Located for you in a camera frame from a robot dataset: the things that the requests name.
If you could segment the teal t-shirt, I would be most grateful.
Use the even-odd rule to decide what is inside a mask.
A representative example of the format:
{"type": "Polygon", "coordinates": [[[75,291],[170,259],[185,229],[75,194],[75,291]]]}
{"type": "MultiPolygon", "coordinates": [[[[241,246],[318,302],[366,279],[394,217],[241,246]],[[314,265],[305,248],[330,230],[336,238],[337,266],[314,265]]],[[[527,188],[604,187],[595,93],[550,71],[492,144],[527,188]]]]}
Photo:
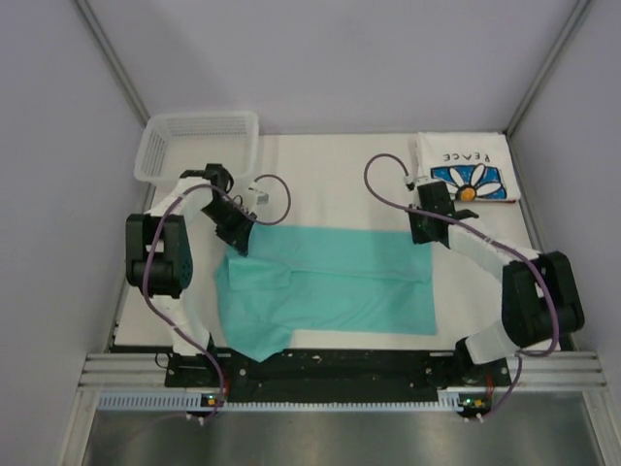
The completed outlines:
{"type": "Polygon", "coordinates": [[[226,343],[258,362],[297,330],[437,332],[432,249],[404,231],[257,225],[214,280],[226,343]]]}

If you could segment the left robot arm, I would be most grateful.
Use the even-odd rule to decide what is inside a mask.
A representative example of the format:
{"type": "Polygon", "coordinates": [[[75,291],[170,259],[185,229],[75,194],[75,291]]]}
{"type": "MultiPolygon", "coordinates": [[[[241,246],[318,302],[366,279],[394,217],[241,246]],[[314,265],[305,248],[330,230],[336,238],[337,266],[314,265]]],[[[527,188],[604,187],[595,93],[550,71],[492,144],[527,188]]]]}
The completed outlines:
{"type": "Polygon", "coordinates": [[[205,352],[211,335],[198,317],[194,300],[187,296],[194,275],[188,225],[198,215],[207,216],[216,237],[246,255],[256,215],[229,196],[233,186],[233,176],[221,164],[186,170],[159,204],[125,221],[126,280],[166,324],[174,352],[190,356],[186,373],[202,385],[217,379],[220,363],[205,352]]]}

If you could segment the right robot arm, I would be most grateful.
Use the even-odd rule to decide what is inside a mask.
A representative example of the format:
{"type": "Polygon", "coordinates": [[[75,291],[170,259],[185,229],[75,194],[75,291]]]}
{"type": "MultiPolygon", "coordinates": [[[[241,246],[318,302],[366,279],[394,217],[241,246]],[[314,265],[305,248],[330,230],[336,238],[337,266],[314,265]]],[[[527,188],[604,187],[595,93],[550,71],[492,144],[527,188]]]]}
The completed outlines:
{"type": "Polygon", "coordinates": [[[462,383],[483,378],[488,363],[582,329],[585,317],[572,266],[559,251],[541,252],[500,240],[475,212],[455,208],[442,181],[408,183],[415,244],[439,243],[468,257],[501,285],[501,310],[487,328],[455,344],[452,369],[462,383]]]}

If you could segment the white flower print t-shirt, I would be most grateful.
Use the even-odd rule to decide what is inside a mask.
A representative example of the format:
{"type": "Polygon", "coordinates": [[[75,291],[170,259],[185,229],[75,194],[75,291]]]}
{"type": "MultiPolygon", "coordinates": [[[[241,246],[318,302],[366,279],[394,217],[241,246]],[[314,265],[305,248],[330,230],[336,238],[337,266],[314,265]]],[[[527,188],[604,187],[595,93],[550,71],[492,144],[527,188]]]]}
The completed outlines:
{"type": "Polygon", "coordinates": [[[507,137],[485,132],[418,132],[418,174],[446,184],[461,202],[517,202],[520,188],[507,137]]]}

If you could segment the white plastic basket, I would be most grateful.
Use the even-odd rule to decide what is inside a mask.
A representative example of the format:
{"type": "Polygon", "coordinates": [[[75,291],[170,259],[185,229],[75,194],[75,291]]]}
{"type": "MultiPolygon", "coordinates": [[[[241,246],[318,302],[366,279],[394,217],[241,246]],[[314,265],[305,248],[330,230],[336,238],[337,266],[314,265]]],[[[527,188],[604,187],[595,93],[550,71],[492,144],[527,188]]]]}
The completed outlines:
{"type": "Polygon", "coordinates": [[[186,170],[221,164],[235,181],[254,177],[259,118],[252,111],[168,113],[147,122],[134,178],[170,189],[186,170]]]}

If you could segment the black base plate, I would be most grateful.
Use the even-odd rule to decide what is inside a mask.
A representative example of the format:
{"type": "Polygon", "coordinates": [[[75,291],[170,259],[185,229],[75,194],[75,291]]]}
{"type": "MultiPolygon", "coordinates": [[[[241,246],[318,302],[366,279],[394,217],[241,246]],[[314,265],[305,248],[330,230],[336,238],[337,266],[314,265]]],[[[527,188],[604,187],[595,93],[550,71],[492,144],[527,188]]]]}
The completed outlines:
{"type": "Polygon", "coordinates": [[[288,349],[262,362],[224,348],[212,355],[233,403],[422,402],[449,387],[510,385],[504,359],[466,370],[451,351],[288,349]]]}

